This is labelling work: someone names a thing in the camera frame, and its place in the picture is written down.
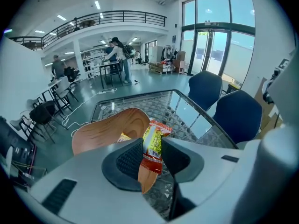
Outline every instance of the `glass table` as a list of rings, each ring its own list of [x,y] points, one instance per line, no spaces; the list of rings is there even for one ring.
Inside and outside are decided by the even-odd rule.
[[[196,103],[178,90],[169,90],[100,101],[91,122],[106,119],[122,110],[139,108],[148,117],[172,128],[169,137],[202,145],[237,148],[225,131]],[[167,220],[174,180],[167,167],[144,197]]]

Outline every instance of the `floor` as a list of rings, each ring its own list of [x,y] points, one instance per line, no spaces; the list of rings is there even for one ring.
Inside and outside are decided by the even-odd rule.
[[[160,75],[150,72],[148,69],[132,69],[132,76],[132,80],[136,80],[139,83],[121,86],[120,83],[117,84],[117,81],[115,81],[114,84],[117,86],[117,90],[115,92],[107,92],[100,95],[95,95],[99,91],[102,91],[100,77],[84,80],[78,83],[75,86],[73,93],[79,102],[70,98],[71,107],[75,110],[81,103],[85,103],[69,117],[66,127],[69,127],[73,122],[77,122],[78,124],[89,122],[95,104],[102,100],[169,89],[177,89],[184,94],[189,92],[188,80],[190,77],[186,75],[178,75],[177,73]],[[65,115],[70,114],[69,110],[64,109],[64,112]],[[57,116],[57,119],[62,122],[62,119],[59,116]],[[58,126],[55,123],[53,123],[53,125],[57,128],[52,135],[55,143],[51,140],[47,140],[45,142],[35,141],[37,149],[34,166],[46,168],[47,172],[52,171],[73,156],[71,148],[71,133],[80,128],[77,124],[73,124],[69,130],[64,130],[61,126]],[[37,170],[32,172],[32,174],[37,178],[41,175],[40,173],[41,172]]]

